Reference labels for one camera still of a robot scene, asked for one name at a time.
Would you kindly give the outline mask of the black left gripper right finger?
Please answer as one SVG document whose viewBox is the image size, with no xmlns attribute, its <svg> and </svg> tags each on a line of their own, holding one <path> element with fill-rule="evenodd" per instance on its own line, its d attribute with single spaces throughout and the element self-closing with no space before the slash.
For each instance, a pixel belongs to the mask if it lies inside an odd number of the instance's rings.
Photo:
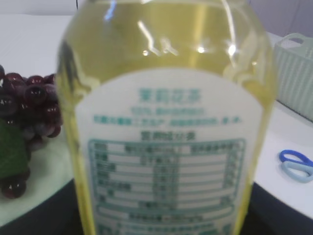
<svg viewBox="0 0 313 235">
<path fill-rule="evenodd" d="M 260 185 L 252 188 L 248 210 L 249 235 L 311 235 L 313 220 L 286 205 Z"/>
</svg>

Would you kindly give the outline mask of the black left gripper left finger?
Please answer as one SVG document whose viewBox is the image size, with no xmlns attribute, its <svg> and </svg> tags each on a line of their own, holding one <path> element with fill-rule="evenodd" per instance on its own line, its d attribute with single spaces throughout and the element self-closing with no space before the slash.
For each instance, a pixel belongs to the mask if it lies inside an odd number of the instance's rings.
<svg viewBox="0 0 313 235">
<path fill-rule="evenodd" d="M 81 235 L 75 185 L 71 180 L 53 196 L 1 226 L 2 235 Z"/>
</svg>

